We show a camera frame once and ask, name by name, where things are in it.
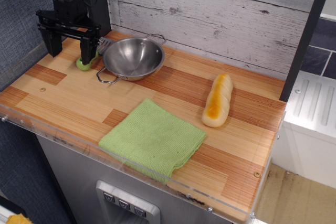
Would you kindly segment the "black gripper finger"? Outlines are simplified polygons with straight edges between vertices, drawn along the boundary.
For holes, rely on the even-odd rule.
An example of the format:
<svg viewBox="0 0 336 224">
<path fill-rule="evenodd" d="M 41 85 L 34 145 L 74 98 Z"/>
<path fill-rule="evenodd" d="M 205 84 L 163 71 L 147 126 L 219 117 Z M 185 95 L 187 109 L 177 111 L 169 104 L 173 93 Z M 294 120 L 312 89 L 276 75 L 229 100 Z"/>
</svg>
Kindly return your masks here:
<svg viewBox="0 0 336 224">
<path fill-rule="evenodd" d="M 83 65 L 92 63 L 97 54 L 99 38 L 82 37 L 80 39 L 81 62 Z"/>
<path fill-rule="evenodd" d="M 53 28 L 48 28 L 45 26 L 40 27 L 40 32 L 48 53 L 53 57 L 57 56 L 62 51 L 61 35 L 58 34 Z"/>
</svg>

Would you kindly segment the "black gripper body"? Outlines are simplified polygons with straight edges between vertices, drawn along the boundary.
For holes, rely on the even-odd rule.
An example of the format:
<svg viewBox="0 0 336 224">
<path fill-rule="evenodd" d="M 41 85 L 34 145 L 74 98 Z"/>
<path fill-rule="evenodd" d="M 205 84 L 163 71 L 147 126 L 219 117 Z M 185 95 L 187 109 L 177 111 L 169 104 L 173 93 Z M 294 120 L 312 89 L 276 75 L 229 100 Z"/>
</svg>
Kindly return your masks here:
<svg viewBox="0 0 336 224">
<path fill-rule="evenodd" d="M 37 10 L 41 26 L 53 28 L 58 34 L 80 40 L 82 37 L 100 38 L 101 26 L 88 16 L 85 0 L 52 0 L 54 9 Z"/>
</svg>

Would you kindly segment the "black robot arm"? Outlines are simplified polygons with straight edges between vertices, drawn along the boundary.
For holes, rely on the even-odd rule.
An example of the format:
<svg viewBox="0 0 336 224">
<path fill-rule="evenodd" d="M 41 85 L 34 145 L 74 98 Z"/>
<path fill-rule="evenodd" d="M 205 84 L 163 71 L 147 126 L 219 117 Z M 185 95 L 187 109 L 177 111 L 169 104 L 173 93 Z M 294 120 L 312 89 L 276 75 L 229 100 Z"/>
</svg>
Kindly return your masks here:
<svg viewBox="0 0 336 224">
<path fill-rule="evenodd" d="M 101 25 L 88 15 L 88 9 L 98 0 L 52 0 L 53 10 L 37 10 L 41 32 L 48 53 L 53 57 L 62 51 L 62 37 L 79 40 L 81 57 L 77 67 L 83 71 L 90 68 L 98 56 Z"/>
</svg>

